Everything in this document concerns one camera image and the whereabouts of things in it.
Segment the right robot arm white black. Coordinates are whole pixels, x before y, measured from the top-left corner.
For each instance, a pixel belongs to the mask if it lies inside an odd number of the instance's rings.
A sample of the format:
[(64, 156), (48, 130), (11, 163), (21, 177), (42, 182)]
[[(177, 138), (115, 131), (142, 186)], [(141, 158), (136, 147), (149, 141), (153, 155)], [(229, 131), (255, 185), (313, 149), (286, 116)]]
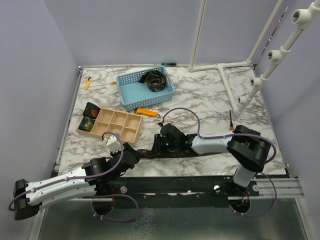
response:
[(243, 125), (221, 135), (184, 134), (168, 123), (154, 136), (152, 158), (191, 158), (230, 153), (240, 164), (229, 189), (240, 196), (247, 191), (251, 179), (264, 170), (272, 142), (257, 131)]

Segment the wooden compartment tray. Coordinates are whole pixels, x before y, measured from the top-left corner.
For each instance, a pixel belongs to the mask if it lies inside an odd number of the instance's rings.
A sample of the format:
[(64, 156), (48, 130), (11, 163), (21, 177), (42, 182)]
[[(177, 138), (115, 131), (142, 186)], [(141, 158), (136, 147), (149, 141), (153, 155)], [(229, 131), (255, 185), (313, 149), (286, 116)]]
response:
[(143, 117), (140, 115), (100, 108), (98, 117), (95, 119), (95, 123), (90, 132), (79, 130), (78, 127), (76, 131), (80, 135), (96, 139), (100, 139), (104, 132), (112, 132), (119, 134), (123, 142), (135, 144), (139, 137), (142, 123)]

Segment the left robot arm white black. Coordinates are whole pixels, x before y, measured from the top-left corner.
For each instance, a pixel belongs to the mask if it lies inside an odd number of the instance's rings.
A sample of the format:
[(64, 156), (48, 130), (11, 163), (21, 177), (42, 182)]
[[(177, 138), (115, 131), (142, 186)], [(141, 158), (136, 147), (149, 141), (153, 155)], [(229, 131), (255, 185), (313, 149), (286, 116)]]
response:
[(49, 205), (78, 197), (106, 197), (115, 193), (111, 181), (133, 169), (141, 154), (128, 143), (123, 151), (116, 150), (110, 157), (93, 158), (71, 172), (38, 182), (19, 179), (14, 184), (13, 203), (9, 209), (16, 221), (26, 220)]

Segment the brown blue floral tie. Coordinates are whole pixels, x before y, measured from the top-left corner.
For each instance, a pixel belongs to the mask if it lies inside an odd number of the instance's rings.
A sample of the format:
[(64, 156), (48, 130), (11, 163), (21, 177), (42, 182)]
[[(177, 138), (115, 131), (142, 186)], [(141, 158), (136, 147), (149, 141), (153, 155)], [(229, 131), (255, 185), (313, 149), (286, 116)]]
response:
[(221, 152), (209, 152), (198, 154), (194, 151), (188, 150), (174, 150), (174, 151), (161, 151), (161, 150), (147, 150), (137, 149), (136, 152), (139, 154), (140, 159), (173, 159), (173, 158), (194, 158), (204, 157), (222, 154)]

